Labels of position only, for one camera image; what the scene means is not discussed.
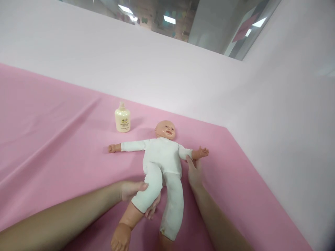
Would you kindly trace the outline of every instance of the doll foot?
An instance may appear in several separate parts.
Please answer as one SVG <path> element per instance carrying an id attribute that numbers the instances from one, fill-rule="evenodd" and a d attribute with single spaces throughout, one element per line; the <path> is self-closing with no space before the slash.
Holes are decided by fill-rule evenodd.
<path id="1" fill-rule="evenodd" d="M 173 241 L 164 236 L 159 232 L 158 245 L 156 250 L 158 251 L 171 251 L 173 246 Z"/>
<path id="2" fill-rule="evenodd" d="M 130 226 L 123 223 L 118 224 L 111 241 L 112 251 L 128 251 L 131 233 Z"/>

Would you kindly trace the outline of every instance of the person's right hand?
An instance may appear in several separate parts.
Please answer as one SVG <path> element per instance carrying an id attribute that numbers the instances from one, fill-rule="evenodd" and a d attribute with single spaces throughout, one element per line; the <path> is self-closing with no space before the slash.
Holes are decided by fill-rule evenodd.
<path id="1" fill-rule="evenodd" d="M 192 189 L 203 187 L 202 185 L 202 166 L 200 159 L 192 161 L 189 156 L 186 156 L 188 163 L 188 182 Z"/>
<path id="2" fill-rule="evenodd" d="M 148 220 L 152 220 L 154 217 L 154 213 L 156 210 L 156 206 L 161 200 L 161 193 L 159 193 L 158 197 L 154 200 L 152 205 L 147 209 L 146 213 L 144 214 L 144 217 L 147 218 Z"/>

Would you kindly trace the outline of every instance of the pink table covering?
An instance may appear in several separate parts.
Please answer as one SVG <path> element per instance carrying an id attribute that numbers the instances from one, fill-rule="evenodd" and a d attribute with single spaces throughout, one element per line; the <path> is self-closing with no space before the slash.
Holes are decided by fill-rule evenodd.
<path id="1" fill-rule="evenodd" d="M 143 152 L 108 154 L 107 145 L 154 137 L 171 120 L 176 141 L 210 149 L 206 187 L 259 251 L 312 250 L 226 128 L 126 101 L 132 129 L 116 131 L 119 98 L 0 64 L 0 230 L 47 207 L 105 186 L 143 180 Z M 184 175 L 184 218 L 176 250 L 213 250 Z M 130 250 L 149 250 L 159 230 L 166 190 L 154 221 L 134 229 Z M 66 250 L 110 250 L 126 203 L 120 203 Z"/>

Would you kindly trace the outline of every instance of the pink wall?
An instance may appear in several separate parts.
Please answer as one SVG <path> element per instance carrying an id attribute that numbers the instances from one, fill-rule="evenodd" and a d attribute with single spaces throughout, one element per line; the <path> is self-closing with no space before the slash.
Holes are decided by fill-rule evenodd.
<path id="1" fill-rule="evenodd" d="M 0 5 L 0 62 L 226 126 L 322 250 L 335 209 L 333 0 L 282 0 L 243 62 L 56 0 Z"/>

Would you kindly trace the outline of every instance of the baby doll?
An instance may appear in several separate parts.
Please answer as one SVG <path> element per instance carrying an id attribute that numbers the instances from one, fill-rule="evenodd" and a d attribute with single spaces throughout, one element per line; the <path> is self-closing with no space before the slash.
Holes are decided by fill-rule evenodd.
<path id="1" fill-rule="evenodd" d="M 180 159 L 186 160 L 208 156 L 209 151 L 201 149 L 185 149 L 172 141 L 176 136 L 174 124 L 170 121 L 158 123 L 155 129 L 156 138 L 135 142 L 124 142 L 110 145 L 109 152 L 145 151 L 143 169 L 146 175 L 144 182 L 149 186 L 139 191 L 129 203 L 112 238 L 112 250 L 128 250 L 131 231 L 142 219 L 143 214 L 152 205 L 161 192 L 163 183 L 167 186 L 167 203 L 163 214 L 160 232 L 162 243 L 171 246 L 181 226 L 184 211 L 183 187 L 181 185 Z"/>

